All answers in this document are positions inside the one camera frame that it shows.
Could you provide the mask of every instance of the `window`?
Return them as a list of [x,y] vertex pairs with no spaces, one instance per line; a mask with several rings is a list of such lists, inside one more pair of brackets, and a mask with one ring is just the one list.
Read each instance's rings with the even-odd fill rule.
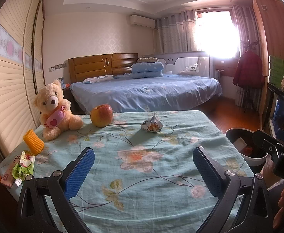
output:
[[198,15],[201,50],[213,57],[235,57],[240,40],[229,11],[206,12]]

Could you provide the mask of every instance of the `crumpled snack wrapper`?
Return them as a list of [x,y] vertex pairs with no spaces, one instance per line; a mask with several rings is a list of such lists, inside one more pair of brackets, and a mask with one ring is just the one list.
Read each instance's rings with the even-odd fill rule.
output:
[[24,181],[28,174],[33,174],[34,160],[32,152],[22,151],[19,163],[13,168],[13,177]]
[[152,118],[147,119],[144,123],[141,123],[142,129],[154,133],[161,131],[162,127],[163,124],[155,115]]

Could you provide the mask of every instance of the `floral bedsheet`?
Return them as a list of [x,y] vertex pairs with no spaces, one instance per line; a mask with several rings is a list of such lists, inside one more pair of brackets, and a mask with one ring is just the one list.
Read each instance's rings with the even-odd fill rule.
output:
[[[91,147],[95,163],[70,201],[93,233],[195,232],[217,198],[210,194],[193,163],[193,149],[203,146],[225,169],[238,175],[253,173],[202,112],[157,112],[164,125],[158,134],[140,128],[153,114],[115,113],[113,123],[101,129],[92,125],[88,115],[82,116],[82,129],[64,132],[45,143],[35,158],[34,176],[46,177],[64,169],[85,147]],[[41,139],[42,130],[40,126],[35,131]],[[22,142],[0,164],[0,174],[26,149]],[[10,190],[16,200],[20,190]],[[58,228],[65,232],[51,199],[47,201]],[[230,222],[239,205],[237,199]]]

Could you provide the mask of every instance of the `wooden headboard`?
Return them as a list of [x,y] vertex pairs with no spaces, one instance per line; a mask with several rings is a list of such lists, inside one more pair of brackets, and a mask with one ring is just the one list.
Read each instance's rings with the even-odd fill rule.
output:
[[137,53],[101,54],[69,59],[71,83],[107,74],[130,73],[131,66],[137,59]]

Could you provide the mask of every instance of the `radiator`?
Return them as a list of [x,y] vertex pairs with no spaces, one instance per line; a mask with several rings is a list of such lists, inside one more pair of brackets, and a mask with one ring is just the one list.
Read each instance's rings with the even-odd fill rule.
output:
[[217,79],[220,82],[220,70],[214,70],[214,79]]

